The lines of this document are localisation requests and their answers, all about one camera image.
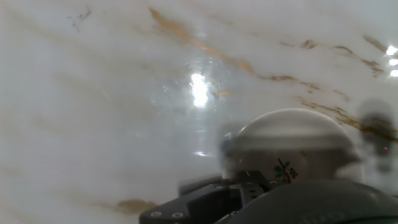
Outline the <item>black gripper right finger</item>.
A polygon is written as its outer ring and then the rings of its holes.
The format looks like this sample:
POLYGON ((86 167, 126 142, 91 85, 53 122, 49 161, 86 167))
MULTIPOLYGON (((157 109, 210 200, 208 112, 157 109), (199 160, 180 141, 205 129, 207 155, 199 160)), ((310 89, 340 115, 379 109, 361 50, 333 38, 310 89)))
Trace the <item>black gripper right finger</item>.
POLYGON ((234 182, 239 185, 242 205, 249 204, 271 189, 268 180, 258 170, 239 171, 234 176, 234 182))

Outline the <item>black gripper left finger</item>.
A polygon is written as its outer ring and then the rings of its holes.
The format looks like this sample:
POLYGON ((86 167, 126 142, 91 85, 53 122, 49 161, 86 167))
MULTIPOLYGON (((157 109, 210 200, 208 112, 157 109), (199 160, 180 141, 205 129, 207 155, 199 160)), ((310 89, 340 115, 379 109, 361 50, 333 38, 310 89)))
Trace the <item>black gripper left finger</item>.
POLYGON ((139 215, 139 224, 216 223, 242 208, 239 190, 210 184, 139 215))

